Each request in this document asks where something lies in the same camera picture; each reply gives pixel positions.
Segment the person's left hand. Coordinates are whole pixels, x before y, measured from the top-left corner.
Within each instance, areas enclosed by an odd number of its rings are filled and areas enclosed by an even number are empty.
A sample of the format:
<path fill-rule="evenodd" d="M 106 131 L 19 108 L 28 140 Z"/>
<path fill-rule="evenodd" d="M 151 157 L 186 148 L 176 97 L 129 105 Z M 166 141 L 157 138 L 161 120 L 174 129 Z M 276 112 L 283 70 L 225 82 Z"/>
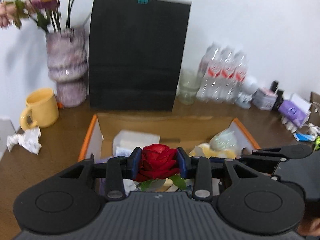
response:
<path fill-rule="evenodd" d="M 319 217 L 304 216 L 297 231 L 301 236 L 319 237 L 319 235 L 320 235 L 320 218 Z"/>

